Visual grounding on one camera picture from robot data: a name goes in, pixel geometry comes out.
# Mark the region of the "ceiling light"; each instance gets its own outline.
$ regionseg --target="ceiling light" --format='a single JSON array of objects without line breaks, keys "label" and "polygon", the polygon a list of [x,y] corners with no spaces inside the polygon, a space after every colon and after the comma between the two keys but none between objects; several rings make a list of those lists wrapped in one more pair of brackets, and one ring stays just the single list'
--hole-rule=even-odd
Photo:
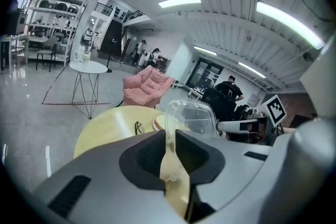
[{"label": "ceiling light", "polygon": [[269,6],[263,2],[257,2],[257,12],[265,14],[275,20],[278,20],[284,25],[287,25],[317,50],[321,49],[325,45],[323,40],[302,22],[277,8]]},{"label": "ceiling light", "polygon": [[254,72],[255,74],[258,74],[259,76],[261,76],[263,79],[265,78],[265,76],[263,74],[260,74],[258,71],[254,70],[253,68],[243,64],[242,62],[239,62],[239,64],[245,68],[247,68],[248,70],[251,70],[252,72]]},{"label": "ceiling light", "polygon": [[201,0],[166,0],[160,2],[159,5],[162,8],[167,8],[171,6],[183,5],[183,4],[191,4],[191,3],[201,3]]},{"label": "ceiling light", "polygon": [[209,50],[206,50],[206,49],[202,49],[202,48],[200,48],[200,47],[197,47],[197,46],[194,46],[194,48],[196,49],[196,50],[200,50],[200,51],[203,51],[203,52],[207,52],[208,54],[212,54],[212,55],[217,55],[217,53],[215,53],[215,52],[213,52],[213,51],[209,51]]}]

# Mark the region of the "glossy floor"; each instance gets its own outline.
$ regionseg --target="glossy floor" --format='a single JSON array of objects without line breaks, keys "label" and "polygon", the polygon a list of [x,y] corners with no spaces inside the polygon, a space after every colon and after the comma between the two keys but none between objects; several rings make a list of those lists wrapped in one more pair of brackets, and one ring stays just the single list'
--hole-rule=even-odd
[{"label": "glossy floor", "polygon": [[[102,104],[95,106],[92,117],[122,100],[122,78],[137,71],[135,67],[115,62],[111,67],[112,73],[104,73],[99,78],[98,102]],[[8,69],[0,75],[2,159],[12,179],[28,191],[34,191],[49,172],[72,160],[77,138],[89,121],[84,105],[70,105],[77,73],[63,65],[48,71],[49,65],[39,65],[36,71],[31,61],[20,65],[20,69],[15,68],[12,76]],[[83,77],[83,88],[86,99],[91,100],[87,75]],[[156,109],[165,111],[171,100],[186,95],[182,89],[169,89]],[[74,101],[81,100],[78,89]]]}]

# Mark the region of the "doorway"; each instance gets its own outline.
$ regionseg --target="doorway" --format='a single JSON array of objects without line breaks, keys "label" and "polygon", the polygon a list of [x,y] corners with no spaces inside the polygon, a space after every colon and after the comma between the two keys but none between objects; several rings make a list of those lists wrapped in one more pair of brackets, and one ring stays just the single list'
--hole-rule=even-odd
[{"label": "doorway", "polygon": [[215,85],[222,70],[223,67],[201,58],[198,60],[186,85],[200,93],[204,93],[208,87]]}]

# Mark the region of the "round table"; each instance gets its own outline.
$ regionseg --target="round table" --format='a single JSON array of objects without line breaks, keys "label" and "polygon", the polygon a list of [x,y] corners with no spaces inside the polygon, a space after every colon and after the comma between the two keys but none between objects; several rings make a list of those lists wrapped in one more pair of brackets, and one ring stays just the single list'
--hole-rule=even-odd
[{"label": "round table", "polygon": [[[102,65],[101,63],[98,62],[94,62],[94,61],[88,61],[86,64],[83,65],[83,63],[81,62],[70,62],[69,67],[75,71],[77,71],[77,76],[76,76],[76,80],[75,80],[75,86],[73,87],[74,91],[72,93],[72,105],[75,105],[74,103],[74,97],[76,94],[76,90],[77,90],[77,86],[80,83],[80,87],[82,89],[82,95],[84,98],[84,104],[86,107],[86,111],[88,112],[88,117],[89,119],[92,118],[92,103],[93,103],[93,97],[95,99],[95,102],[98,101],[98,85],[99,85],[99,74],[105,73],[107,71],[107,67]],[[83,73],[88,74],[89,76],[89,80],[90,80],[90,84],[91,84],[91,88],[92,88],[92,99],[91,99],[91,103],[90,103],[90,112],[87,106],[87,102],[85,100],[84,97],[84,90],[83,90],[83,85],[82,85],[82,75]],[[91,82],[91,78],[90,78],[90,74],[96,74],[96,80],[95,80],[95,85],[92,86],[92,82]]]},{"label": "round table", "polygon": [[[73,158],[94,147],[134,136],[136,121],[141,123],[144,133],[153,132],[153,120],[163,114],[159,110],[136,105],[120,106],[105,111],[90,121],[81,132]],[[169,174],[176,173],[177,169],[178,179],[173,182],[167,181]],[[161,164],[160,178],[166,182],[166,199],[176,212],[184,217],[189,201],[190,178],[180,160],[168,147]]]}]

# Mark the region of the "red floor line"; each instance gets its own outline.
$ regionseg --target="red floor line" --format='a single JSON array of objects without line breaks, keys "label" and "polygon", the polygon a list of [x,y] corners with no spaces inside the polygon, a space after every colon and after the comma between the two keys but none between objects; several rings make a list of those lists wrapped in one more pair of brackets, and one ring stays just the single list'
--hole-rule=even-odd
[{"label": "red floor line", "polygon": [[46,95],[44,96],[44,98],[43,98],[41,104],[43,104],[44,100],[46,100],[46,98],[47,98],[47,94],[48,94],[48,92],[49,92],[49,90],[51,89],[52,86],[53,86],[53,85],[51,85],[51,86],[49,87],[49,89],[48,89],[48,91],[46,92]]},{"label": "red floor line", "polygon": [[72,105],[71,103],[45,103],[44,105]]},{"label": "red floor line", "polygon": [[58,77],[62,74],[62,72],[66,69],[67,67],[64,67],[63,69],[62,69],[62,71],[60,72],[60,74],[58,74],[58,76],[56,77],[56,79],[54,80],[54,82],[58,79]]}]

